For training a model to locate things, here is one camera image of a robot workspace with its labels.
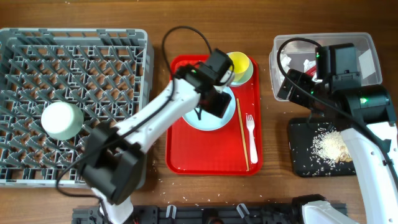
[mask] fork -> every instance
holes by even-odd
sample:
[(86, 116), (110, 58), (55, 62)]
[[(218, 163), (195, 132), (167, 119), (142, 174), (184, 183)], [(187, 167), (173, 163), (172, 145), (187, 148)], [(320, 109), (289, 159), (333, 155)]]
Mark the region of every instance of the fork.
[(246, 127), (248, 127), (249, 130), (249, 141), (250, 141), (250, 161), (253, 164), (256, 164), (259, 161), (259, 158), (257, 156), (257, 149), (256, 149), (256, 143), (254, 142), (254, 119), (251, 114), (246, 115)]

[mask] blue plate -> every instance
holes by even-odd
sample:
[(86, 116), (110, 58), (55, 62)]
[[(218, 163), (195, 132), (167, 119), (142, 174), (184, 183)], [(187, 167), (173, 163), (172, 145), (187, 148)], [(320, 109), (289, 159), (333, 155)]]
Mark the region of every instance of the blue plate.
[(230, 87), (224, 88), (224, 92), (228, 93), (231, 96), (231, 101), (224, 113), (223, 118), (218, 118), (212, 114), (207, 113), (206, 111), (201, 112), (201, 120), (199, 121), (198, 115), (194, 110), (186, 113), (182, 118), (193, 128), (201, 130), (201, 131), (214, 131), (219, 128), (222, 128), (226, 125), (231, 118), (234, 116), (236, 109), (236, 101), (235, 96)]

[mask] wooden chopstick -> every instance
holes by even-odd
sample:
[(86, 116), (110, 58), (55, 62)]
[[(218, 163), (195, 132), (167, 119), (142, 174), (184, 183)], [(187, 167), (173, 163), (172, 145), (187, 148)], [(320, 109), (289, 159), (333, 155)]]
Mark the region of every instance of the wooden chopstick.
[(241, 134), (242, 134), (242, 142), (243, 142), (243, 150), (244, 150), (244, 158), (246, 160), (246, 167), (248, 167), (247, 171), (250, 171), (249, 169), (249, 161), (248, 161), (248, 152), (246, 150), (246, 141), (244, 140), (244, 129), (243, 129), (243, 123), (242, 123), (242, 115), (241, 115), (241, 105), (239, 105), (239, 99), (236, 99), (236, 105), (238, 106), (238, 115), (239, 115), (239, 123), (241, 125)]

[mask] wooden tabletop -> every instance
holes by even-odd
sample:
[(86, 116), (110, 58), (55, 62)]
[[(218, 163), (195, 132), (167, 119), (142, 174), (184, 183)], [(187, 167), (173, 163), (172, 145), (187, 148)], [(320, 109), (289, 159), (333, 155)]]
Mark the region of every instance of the wooden tabletop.
[[(155, 48), (152, 97), (162, 91), (169, 79), (160, 42), (173, 26), (184, 24), (196, 27), (204, 33), (213, 48), (225, 52), (244, 52), (258, 62), (264, 152), (261, 171), (250, 177), (176, 175), (165, 165), (164, 134), (149, 152), (146, 184), (133, 193), (134, 205), (289, 202), (292, 197), (321, 194), (329, 200), (347, 203), (349, 216), (360, 223), (366, 222), (355, 176), (303, 179), (293, 174), (286, 126), (290, 118), (306, 116), (308, 110), (274, 99), (268, 59), (277, 35), (367, 32), (371, 34), (377, 49), (383, 84), (390, 91), (393, 101), (398, 102), (397, 1), (31, 2), (7, 0), (0, 3), (0, 27), (146, 30)], [(203, 41), (188, 31), (172, 34), (167, 43), (169, 58), (179, 54), (205, 53)], [(73, 208), (95, 204), (96, 201), (91, 199), (64, 197), (54, 189), (0, 189), (0, 223), (70, 223)]]

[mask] dish rack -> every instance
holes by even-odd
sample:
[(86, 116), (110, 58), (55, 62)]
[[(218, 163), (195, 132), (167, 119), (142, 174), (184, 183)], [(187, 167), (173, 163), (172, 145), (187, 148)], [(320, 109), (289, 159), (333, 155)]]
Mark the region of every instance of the dish rack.
[[(154, 49), (141, 29), (1, 29), (0, 62), (0, 186), (54, 187), (99, 122), (122, 121), (148, 103)], [(67, 141), (40, 123), (57, 101), (84, 114)], [(139, 187), (145, 173), (144, 165)], [(76, 169), (60, 185), (86, 187)]]

